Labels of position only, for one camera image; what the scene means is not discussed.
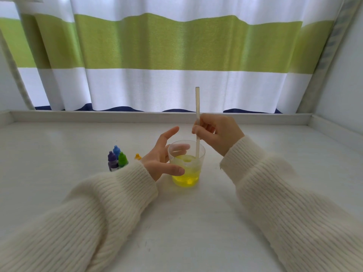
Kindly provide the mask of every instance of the person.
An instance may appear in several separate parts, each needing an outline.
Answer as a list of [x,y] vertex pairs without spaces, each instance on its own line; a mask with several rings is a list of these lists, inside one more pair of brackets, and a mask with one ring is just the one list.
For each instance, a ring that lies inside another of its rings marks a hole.
[[[328,198],[291,186],[299,178],[292,166],[256,145],[233,118],[200,119],[192,132],[223,156],[221,169],[288,272],[363,271],[358,220]],[[0,271],[103,270],[157,197],[155,181],[184,173],[167,163],[166,143],[178,130],[163,133],[140,162],[84,180],[59,207],[2,242]]]

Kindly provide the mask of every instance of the green bottle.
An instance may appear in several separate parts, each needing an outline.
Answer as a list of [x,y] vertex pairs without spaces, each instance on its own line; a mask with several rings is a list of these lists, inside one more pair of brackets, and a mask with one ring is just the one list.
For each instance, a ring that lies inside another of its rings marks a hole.
[[126,155],[123,152],[120,152],[120,155],[118,156],[118,167],[122,168],[127,164],[129,164],[129,161],[126,158]]

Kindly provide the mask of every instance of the hand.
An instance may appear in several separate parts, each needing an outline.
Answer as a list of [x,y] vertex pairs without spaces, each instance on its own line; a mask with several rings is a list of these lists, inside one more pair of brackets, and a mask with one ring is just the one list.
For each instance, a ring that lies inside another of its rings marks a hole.
[[[144,156],[140,162],[148,170],[151,177],[157,181],[162,174],[170,175],[183,175],[184,169],[178,165],[167,163],[169,161],[168,147],[166,142],[170,137],[175,135],[179,131],[179,127],[176,126],[161,134],[155,147]],[[190,148],[188,144],[181,144],[181,148],[178,149],[181,155],[185,155],[187,149]]]
[[219,114],[202,114],[200,126],[194,123],[192,133],[223,156],[245,136],[232,117]]

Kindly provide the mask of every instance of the white sweater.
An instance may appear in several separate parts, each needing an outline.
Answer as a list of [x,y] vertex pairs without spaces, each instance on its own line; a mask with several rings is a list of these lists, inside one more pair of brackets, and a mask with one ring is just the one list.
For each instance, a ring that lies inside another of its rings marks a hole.
[[[363,226],[329,199],[291,187],[283,159],[244,137],[220,164],[290,271],[363,271]],[[0,245],[0,272],[102,271],[157,197],[139,162],[86,179]]]

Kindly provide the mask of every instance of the straw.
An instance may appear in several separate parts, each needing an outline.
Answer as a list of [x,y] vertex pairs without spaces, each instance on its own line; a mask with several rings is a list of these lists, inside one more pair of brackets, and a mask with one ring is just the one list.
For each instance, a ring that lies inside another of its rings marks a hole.
[[[195,105],[196,105],[196,113],[197,113],[197,125],[200,125],[199,87],[195,87]],[[195,158],[199,158],[199,144],[200,144],[200,138],[197,136],[197,143],[195,145]]]

